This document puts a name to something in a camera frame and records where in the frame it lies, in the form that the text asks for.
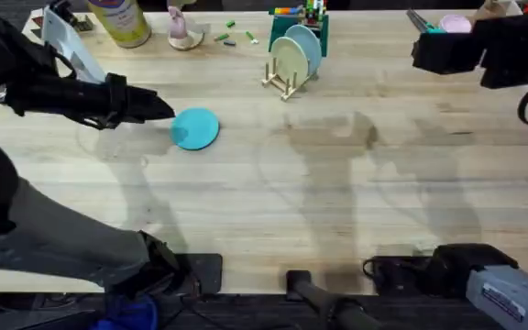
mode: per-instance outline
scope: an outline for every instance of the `yellow bottle label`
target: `yellow bottle label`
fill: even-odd
[[[89,8],[122,47],[144,43],[150,28],[136,0],[88,0]]]

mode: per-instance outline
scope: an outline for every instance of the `white robot part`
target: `white robot part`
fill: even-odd
[[[49,6],[44,8],[42,41],[47,41],[64,56],[77,72],[77,79],[87,83],[103,83],[105,72],[83,45],[79,34],[70,24],[56,15]]]

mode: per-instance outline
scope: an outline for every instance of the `light blue plate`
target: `light blue plate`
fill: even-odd
[[[289,27],[284,34],[284,37],[288,37],[296,41],[304,51],[307,60],[309,60],[309,75],[319,69],[321,65],[322,52],[321,43],[315,34],[306,26],[295,25]]]
[[[205,108],[189,108],[172,121],[170,138],[177,146],[199,150],[209,146],[219,134],[219,121]]]

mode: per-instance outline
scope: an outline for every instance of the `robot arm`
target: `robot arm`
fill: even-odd
[[[60,77],[56,59],[71,69]],[[155,91],[127,85],[126,77],[107,74],[104,83],[81,82],[71,63],[50,44],[31,42],[0,18],[0,103],[19,116],[26,112],[63,115],[97,129],[122,122],[174,117],[174,111]]]

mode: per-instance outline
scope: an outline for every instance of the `wooden table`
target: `wooden table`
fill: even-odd
[[[433,22],[445,13],[421,12]],[[120,49],[96,20],[82,39],[107,72],[177,111],[212,109],[222,130],[211,147],[173,146],[170,120],[98,132],[0,106],[0,146],[19,173],[176,252],[221,253],[223,292],[281,292],[286,270],[308,269],[332,291],[370,293],[363,259],[451,242],[490,243],[528,271],[528,126],[516,115],[526,88],[481,88],[480,71],[415,69],[418,32],[404,12],[341,12],[330,14],[320,80],[284,103],[260,85],[271,16],[188,15],[212,25],[190,52],[169,46],[166,14],[147,14],[154,34],[137,49]],[[224,32],[237,47],[213,42]],[[100,290],[0,271],[0,292]]]

